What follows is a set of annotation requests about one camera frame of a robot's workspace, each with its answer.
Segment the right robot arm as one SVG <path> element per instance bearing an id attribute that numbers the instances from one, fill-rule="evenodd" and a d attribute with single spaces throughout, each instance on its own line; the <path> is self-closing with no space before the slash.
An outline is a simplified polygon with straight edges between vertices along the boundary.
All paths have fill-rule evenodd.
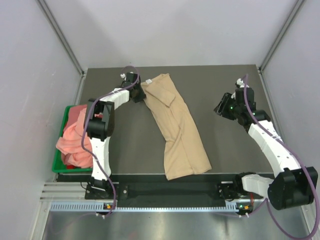
<path id="1" fill-rule="evenodd" d="M 236 175 L 233 192 L 239 198 L 250 193 L 269 200 L 276 210 L 316 203 L 318 173 L 314 167 L 303 167 L 292 150 L 276 132 L 270 117 L 256 108 L 255 93 L 244 76 L 235 82 L 234 93 L 226 92 L 214 111 L 221 117 L 236 120 L 257 143 L 268 160 L 274 178 L 253 172 Z"/>

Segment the beige t shirt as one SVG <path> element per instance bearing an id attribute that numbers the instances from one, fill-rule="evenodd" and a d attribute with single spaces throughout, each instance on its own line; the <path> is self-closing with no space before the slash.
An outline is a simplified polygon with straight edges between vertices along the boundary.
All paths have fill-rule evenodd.
<path id="1" fill-rule="evenodd" d="M 164 172 L 168 180 L 203 174 L 212 169 L 198 128 L 170 75 L 141 83 L 144 102 L 165 139 Z"/>

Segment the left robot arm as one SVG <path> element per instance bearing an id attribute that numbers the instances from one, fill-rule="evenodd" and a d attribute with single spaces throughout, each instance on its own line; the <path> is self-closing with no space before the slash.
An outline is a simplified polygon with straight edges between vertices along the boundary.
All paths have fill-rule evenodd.
<path id="1" fill-rule="evenodd" d="M 91 150 L 82 148 L 92 156 L 92 173 L 86 187 L 87 200 L 114 200 L 116 188 L 111 181 L 109 163 L 109 143 L 115 129 L 115 110 L 132 100 L 139 103 L 146 98 L 138 73 L 122 73 L 122 83 L 111 92 L 99 98 L 91 98 L 87 104 L 84 120 L 85 135 L 88 136 Z"/>

